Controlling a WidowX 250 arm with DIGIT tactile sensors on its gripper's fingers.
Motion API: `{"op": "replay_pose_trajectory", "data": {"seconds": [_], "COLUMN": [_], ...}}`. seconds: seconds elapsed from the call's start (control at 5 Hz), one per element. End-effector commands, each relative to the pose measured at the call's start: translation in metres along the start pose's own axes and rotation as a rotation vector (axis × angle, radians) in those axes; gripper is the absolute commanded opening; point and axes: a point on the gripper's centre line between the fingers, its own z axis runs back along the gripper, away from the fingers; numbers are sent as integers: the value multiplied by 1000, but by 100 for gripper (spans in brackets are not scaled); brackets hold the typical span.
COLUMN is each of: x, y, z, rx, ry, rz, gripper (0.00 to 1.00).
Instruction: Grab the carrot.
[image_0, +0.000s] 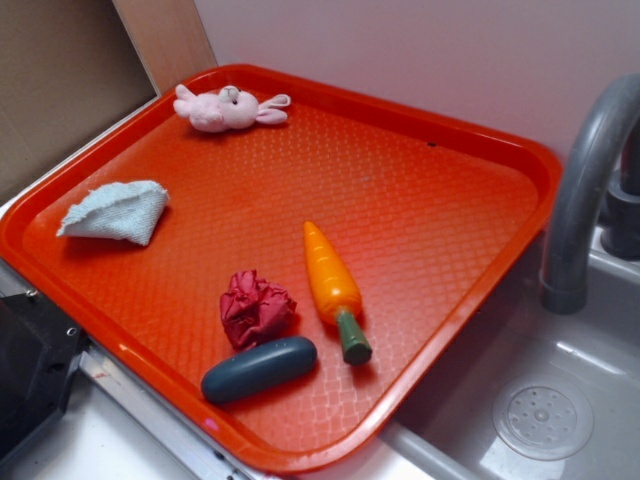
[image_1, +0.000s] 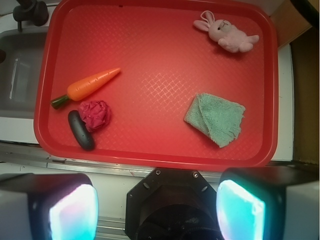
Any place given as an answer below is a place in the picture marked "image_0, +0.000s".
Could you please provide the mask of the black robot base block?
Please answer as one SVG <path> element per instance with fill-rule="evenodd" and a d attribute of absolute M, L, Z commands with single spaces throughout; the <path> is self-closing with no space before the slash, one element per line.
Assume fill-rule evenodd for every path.
<path fill-rule="evenodd" d="M 1 299 L 1 469 L 66 413 L 83 329 L 35 289 Z"/>

